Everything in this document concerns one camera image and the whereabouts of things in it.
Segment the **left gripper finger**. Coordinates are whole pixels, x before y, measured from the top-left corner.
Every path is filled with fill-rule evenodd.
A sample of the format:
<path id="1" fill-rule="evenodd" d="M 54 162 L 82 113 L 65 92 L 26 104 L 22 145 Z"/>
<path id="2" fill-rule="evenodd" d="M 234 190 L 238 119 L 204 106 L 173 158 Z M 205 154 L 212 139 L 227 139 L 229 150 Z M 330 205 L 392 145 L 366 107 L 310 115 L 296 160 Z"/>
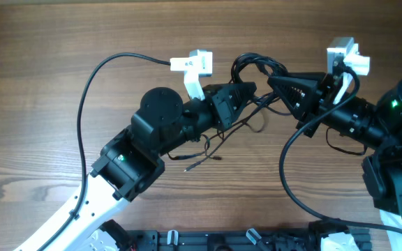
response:
<path id="1" fill-rule="evenodd" d="M 241 88 L 241 84 L 210 84 L 203 87 L 202 90 L 206 96 L 213 96 L 219 93 L 225 96 L 233 96 Z"/>
<path id="2" fill-rule="evenodd" d="M 233 96 L 226 96 L 225 99 L 230 110 L 230 118 L 232 121 L 236 121 L 238 119 L 242 110 L 246 106 L 246 103 L 252 99 L 257 89 L 254 82 L 243 82 L 238 84 L 241 84 L 242 88 Z"/>

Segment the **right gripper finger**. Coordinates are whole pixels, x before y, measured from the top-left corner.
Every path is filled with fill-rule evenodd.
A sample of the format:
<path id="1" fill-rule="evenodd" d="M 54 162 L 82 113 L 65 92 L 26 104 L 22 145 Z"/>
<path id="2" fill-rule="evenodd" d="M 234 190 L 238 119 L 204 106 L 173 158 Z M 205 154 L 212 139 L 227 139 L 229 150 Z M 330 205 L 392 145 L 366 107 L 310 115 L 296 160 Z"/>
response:
<path id="1" fill-rule="evenodd" d="M 288 73 L 287 77 L 295 81 L 314 81 L 321 82 L 327 76 L 326 73 L 309 72 L 309 73 Z"/>
<path id="2" fill-rule="evenodd" d="M 302 115 L 301 105 L 314 92 L 314 81 L 295 81 L 286 76 L 273 76 L 267 81 L 276 95 L 281 98 L 291 114 L 298 119 Z"/>

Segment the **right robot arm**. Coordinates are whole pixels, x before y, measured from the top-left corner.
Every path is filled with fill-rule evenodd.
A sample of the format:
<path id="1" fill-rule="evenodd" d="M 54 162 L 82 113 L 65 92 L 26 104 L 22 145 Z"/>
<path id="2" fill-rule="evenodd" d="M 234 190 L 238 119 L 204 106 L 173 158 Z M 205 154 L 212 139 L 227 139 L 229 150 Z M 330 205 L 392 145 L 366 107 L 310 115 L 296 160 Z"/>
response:
<path id="1" fill-rule="evenodd" d="M 339 225 L 382 229 L 388 233 L 393 250 L 402 250 L 402 80 L 376 104 L 358 98 L 355 92 L 337 97 L 340 77 L 325 73 L 293 73 L 268 79 L 297 119 L 297 131 L 281 152 L 279 176 L 291 200 L 307 213 Z M 338 131 L 373 149 L 362 162 L 362 178 L 373 205 L 379 209 L 382 224 L 340 220 L 323 215 L 302 203 L 289 188 L 284 163 L 289 148 L 300 135 L 312 137 L 320 124 Z"/>

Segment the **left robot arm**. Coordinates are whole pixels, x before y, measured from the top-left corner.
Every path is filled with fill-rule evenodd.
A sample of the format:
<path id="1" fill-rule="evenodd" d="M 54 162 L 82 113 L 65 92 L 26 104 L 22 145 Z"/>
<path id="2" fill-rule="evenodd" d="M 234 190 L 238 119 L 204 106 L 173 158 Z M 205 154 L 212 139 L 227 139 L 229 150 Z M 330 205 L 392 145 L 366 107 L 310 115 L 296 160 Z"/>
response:
<path id="1" fill-rule="evenodd" d="M 147 91 L 131 124 L 101 150 L 86 192 L 71 198 L 19 250 L 77 250 L 104 222 L 124 210 L 165 170 L 162 155 L 203 132 L 230 128 L 254 96 L 253 82 L 211 84 L 204 100 L 183 102 L 166 87 Z"/>

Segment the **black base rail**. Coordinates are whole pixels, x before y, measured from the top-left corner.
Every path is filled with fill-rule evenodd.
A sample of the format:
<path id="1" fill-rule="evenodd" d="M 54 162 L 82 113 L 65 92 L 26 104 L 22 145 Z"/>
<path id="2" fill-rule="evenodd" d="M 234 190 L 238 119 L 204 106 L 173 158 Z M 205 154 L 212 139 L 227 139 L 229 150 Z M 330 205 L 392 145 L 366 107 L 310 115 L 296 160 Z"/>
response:
<path id="1" fill-rule="evenodd" d="M 125 230 L 114 220 L 94 232 L 92 250 L 363 250 L 373 248 L 367 229 L 318 220 L 304 228 L 246 231 Z"/>

